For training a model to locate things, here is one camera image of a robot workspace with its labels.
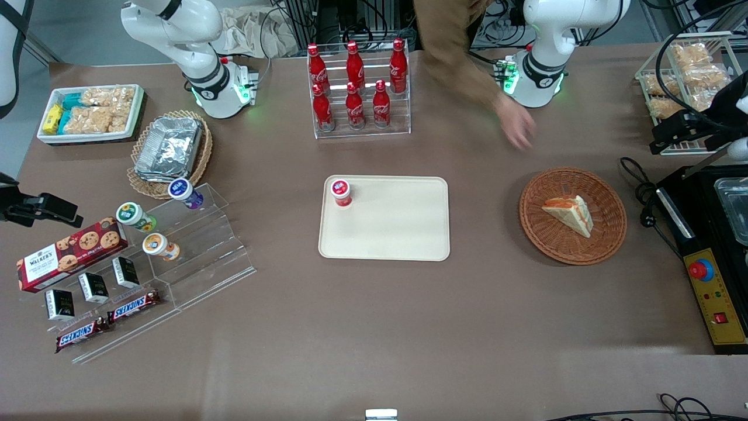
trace human hand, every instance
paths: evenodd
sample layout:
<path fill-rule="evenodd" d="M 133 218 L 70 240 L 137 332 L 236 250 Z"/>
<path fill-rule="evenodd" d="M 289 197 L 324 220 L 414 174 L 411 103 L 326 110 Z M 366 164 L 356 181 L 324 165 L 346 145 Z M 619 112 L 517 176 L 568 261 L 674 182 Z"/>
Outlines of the human hand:
<path fill-rule="evenodd" d="M 530 140 L 535 136 L 535 121 L 530 113 L 504 93 L 499 93 L 494 100 L 494 109 L 509 143 L 520 150 L 531 148 Z"/>

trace white tray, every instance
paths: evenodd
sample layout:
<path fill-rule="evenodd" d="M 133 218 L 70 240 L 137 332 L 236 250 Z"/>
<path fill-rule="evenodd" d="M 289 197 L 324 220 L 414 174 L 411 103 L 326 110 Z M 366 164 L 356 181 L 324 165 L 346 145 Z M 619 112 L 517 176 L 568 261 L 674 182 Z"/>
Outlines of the white tray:
<path fill-rule="evenodd" d="M 353 202 L 335 203 L 343 178 Z M 319 254 L 326 258 L 443 261 L 450 255 L 447 182 L 439 177 L 332 175 L 325 181 Z"/>
<path fill-rule="evenodd" d="M 116 88 L 117 86 L 127 86 L 135 90 L 132 98 L 132 106 L 130 107 L 130 114 L 127 116 L 127 125 L 125 130 L 122 132 L 111 132 L 111 133 L 90 133 L 90 134 L 79 134 L 79 135 L 48 135 L 42 131 L 44 120 L 52 109 L 52 105 L 55 103 L 62 103 L 62 99 L 68 94 L 78 94 L 84 92 L 89 88 Z M 47 106 L 42 114 L 42 120 L 39 123 L 39 129 L 37 130 L 37 138 L 40 141 L 48 145 L 74 145 L 75 143 L 102 143 L 111 142 L 119 139 L 127 139 L 132 136 L 132 132 L 135 131 L 135 123 L 138 120 L 140 114 L 141 104 L 143 103 L 143 88 L 140 85 L 102 85 L 102 86 L 79 86 L 76 88 L 58 88 L 53 89 L 49 95 Z"/>

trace yellow control panel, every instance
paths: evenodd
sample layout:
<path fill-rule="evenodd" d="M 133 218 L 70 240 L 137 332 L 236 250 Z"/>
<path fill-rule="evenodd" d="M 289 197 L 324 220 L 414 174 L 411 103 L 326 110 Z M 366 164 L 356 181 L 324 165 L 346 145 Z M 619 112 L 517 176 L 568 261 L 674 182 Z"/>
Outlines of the yellow control panel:
<path fill-rule="evenodd" d="M 683 257 L 683 262 L 688 269 L 688 277 L 691 279 L 712 343 L 745 344 L 745 332 L 732 306 L 711 249 L 687 255 Z"/>

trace cookie box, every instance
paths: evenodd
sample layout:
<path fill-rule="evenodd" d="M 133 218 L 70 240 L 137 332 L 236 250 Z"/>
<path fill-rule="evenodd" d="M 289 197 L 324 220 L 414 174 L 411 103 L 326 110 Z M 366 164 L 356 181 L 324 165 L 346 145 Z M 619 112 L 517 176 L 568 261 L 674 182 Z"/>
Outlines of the cookie box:
<path fill-rule="evenodd" d="M 65 95 L 82 94 L 89 88 L 116 88 L 117 86 L 126 86 L 135 90 L 135 96 L 132 98 L 132 106 L 127 116 L 125 130 L 111 133 L 88 133 L 88 134 L 70 134 L 70 135 L 49 135 L 44 133 L 44 120 L 55 104 L 62 104 Z M 37 130 L 37 138 L 47 145 L 88 145 L 92 143 L 122 142 L 123 140 L 132 139 L 135 127 L 138 126 L 138 119 L 141 117 L 141 106 L 143 105 L 144 91 L 140 85 L 101 85 L 101 86 L 80 86 L 78 88 L 58 88 L 53 89 L 49 95 L 49 101 L 42 114 L 42 121 Z"/>
<path fill-rule="evenodd" d="M 39 292 L 126 247 L 119 223 L 111 216 L 104 218 L 19 260 L 18 286 L 21 291 Z"/>

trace wicker basket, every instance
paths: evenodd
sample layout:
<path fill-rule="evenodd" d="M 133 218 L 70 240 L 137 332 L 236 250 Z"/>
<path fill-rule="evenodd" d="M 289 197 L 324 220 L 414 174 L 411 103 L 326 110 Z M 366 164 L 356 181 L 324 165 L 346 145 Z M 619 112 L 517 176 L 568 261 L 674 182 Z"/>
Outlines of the wicker basket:
<path fill-rule="evenodd" d="M 208 161 L 210 160 L 210 151 L 213 148 L 213 137 L 210 133 L 210 129 L 208 128 L 208 124 L 205 122 L 205 119 L 203 119 L 198 114 L 195 114 L 192 111 L 184 111 L 184 110 L 172 111 L 172 112 L 167 112 L 161 117 L 173 117 L 173 118 L 188 117 L 188 118 L 194 118 L 203 123 L 203 135 L 200 138 L 200 150 L 197 152 L 197 156 L 195 157 L 194 168 L 192 169 L 192 175 L 189 178 L 190 183 L 192 183 L 193 186 L 197 186 L 197 182 L 203 176 L 203 173 L 205 172 L 205 168 L 208 166 Z M 145 139 L 148 137 L 148 133 L 150 132 L 150 128 L 152 125 L 153 125 L 153 122 L 151 121 L 151 123 L 148 124 L 148 127 L 146 127 L 146 129 L 143 130 L 143 133 L 141 133 L 140 137 L 138 138 L 138 141 L 135 143 L 135 146 L 132 148 L 132 154 L 130 154 L 130 157 L 132 158 L 133 165 L 135 164 L 135 162 L 138 161 L 138 157 L 140 156 L 140 153 L 143 150 L 143 144 L 145 143 Z M 167 191 L 167 188 L 169 187 L 169 183 L 156 183 L 153 181 L 142 180 L 135 173 L 135 167 L 127 170 L 127 178 L 130 180 L 130 186 L 132 186 L 132 188 L 135 189 L 135 191 L 138 193 L 145 194 L 146 196 L 150 196 L 155 199 L 161 199 L 161 200 L 171 199 Z"/>
<path fill-rule="evenodd" d="M 579 195 L 587 203 L 594 226 L 585 238 L 541 209 L 546 200 Z M 626 211 L 621 199 L 597 175 L 576 168 L 549 169 L 535 176 L 519 201 L 522 228 L 540 251 L 568 264 L 596 264 L 612 256 L 626 237 Z"/>

